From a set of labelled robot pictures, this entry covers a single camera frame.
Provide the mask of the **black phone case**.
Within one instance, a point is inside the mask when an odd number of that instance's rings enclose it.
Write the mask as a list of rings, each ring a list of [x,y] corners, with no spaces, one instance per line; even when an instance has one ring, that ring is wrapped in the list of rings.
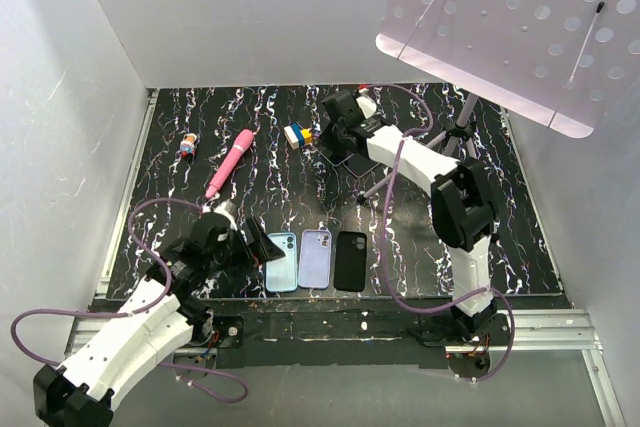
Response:
[[[359,293],[365,289],[367,236],[361,232],[341,231],[336,241],[334,287]]]

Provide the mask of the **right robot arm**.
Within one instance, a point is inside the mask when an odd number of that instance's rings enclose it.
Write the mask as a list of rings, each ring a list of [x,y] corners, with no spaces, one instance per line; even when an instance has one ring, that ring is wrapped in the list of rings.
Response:
[[[333,153],[360,154],[389,167],[387,201],[392,199],[397,176],[413,182],[429,197],[431,225],[452,259],[452,300],[440,307],[412,307],[389,285],[394,302],[416,315],[450,311],[454,336],[464,344],[479,342],[497,312],[488,253],[498,209],[483,164],[474,158],[456,160],[420,143],[416,137],[421,129],[401,131],[389,123],[364,90],[338,91],[320,104],[329,116],[321,144]]]

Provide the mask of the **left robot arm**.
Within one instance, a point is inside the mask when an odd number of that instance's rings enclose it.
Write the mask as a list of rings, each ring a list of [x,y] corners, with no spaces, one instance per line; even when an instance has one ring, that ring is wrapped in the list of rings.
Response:
[[[48,426],[107,426],[124,397],[176,349],[215,347],[228,328],[195,296],[217,272],[244,273],[284,258],[255,219],[243,237],[223,210],[203,214],[165,247],[117,314],[81,349],[33,379],[37,417]]]

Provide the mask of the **lilac phone case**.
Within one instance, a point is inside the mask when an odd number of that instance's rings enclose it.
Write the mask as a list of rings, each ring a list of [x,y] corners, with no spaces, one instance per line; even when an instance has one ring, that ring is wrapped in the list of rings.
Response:
[[[301,236],[298,285],[304,289],[329,287],[332,236],[327,230],[305,230]]]

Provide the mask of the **light blue phone case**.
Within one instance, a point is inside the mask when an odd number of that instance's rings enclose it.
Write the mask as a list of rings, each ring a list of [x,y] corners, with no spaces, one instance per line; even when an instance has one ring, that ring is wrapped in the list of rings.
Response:
[[[266,289],[272,293],[293,292],[298,287],[296,237],[291,232],[271,233],[268,237],[284,252],[284,256],[266,263]]]

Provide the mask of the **phone from lilac case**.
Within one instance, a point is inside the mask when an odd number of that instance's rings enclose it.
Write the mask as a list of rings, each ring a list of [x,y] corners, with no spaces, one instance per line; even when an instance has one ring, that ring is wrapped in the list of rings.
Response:
[[[362,178],[374,171],[379,166],[379,163],[359,154],[354,154],[344,161],[343,166],[355,178]]]

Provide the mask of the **black phone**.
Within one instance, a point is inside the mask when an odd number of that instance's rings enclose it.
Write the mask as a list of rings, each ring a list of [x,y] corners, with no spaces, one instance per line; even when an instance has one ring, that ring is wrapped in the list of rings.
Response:
[[[321,146],[319,148],[319,153],[333,166],[337,167],[342,165],[345,161],[347,161],[351,154],[342,155],[336,152],[333,152],[331,149],[326,148],[325,146]]]

